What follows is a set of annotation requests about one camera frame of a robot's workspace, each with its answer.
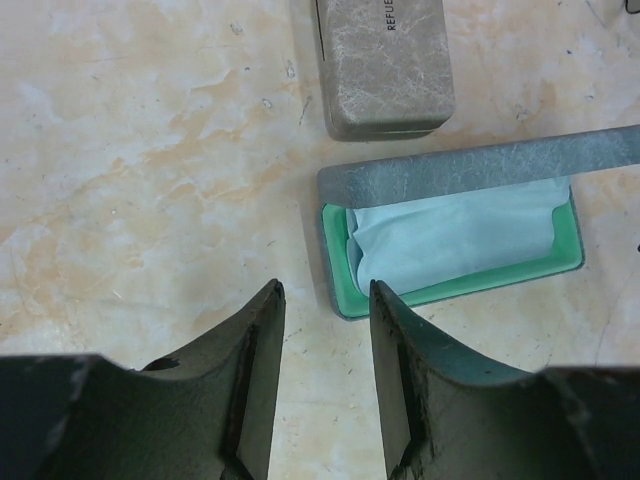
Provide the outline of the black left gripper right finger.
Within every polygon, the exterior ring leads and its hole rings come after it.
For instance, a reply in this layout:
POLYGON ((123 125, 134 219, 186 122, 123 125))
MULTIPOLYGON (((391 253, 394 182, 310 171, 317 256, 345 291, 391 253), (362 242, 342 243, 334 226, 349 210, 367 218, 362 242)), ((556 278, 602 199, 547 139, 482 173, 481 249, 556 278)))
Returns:
POLYGON ((389 478, 638 477, 637 368, 511 367, 421 318, 380 281, 369 310, 389 478))

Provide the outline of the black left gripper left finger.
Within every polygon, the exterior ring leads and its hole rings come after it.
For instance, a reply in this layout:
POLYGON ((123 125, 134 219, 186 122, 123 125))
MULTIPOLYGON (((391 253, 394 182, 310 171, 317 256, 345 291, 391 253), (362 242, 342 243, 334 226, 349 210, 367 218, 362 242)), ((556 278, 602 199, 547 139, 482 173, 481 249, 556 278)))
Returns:
POLYGON ((269 281, 140 370, 91 353, 1 360, 5 479, 264 479, 285 324, 269 281))

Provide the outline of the light blue cleaning cloth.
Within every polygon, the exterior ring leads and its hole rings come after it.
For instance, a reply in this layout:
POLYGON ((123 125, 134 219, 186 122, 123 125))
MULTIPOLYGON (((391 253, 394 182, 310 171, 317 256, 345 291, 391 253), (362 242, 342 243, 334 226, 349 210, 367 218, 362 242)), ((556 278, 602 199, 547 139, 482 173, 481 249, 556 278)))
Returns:
POLYGON ((372 280, 410 293, 469 274, 547 256, 553 211, 570 197, 566 177, 346 212, 355 285, 372 280))

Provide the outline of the blue-grey glasses case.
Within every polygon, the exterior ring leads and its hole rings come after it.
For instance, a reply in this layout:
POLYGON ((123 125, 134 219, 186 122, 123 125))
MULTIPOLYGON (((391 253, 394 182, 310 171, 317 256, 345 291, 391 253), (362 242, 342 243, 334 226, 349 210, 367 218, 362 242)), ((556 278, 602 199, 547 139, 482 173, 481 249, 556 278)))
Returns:
POLYGON ((336 315, 368 315, 367 299, 347 293, 341 209, 379 207, 503 185, 627 167, 639 161, 636 125, 462 150, 325 167, 318 172, 320 249, 336 315))

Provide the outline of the grey glasses case green lining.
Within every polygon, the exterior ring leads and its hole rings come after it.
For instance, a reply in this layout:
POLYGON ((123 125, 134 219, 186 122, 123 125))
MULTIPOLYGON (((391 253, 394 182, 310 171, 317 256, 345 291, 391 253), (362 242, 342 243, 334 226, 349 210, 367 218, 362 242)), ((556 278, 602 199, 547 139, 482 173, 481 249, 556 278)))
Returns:
POLYGON ((325 125, 338 141, 419 138, 454 113, 441 0, 316 1, 325 125))

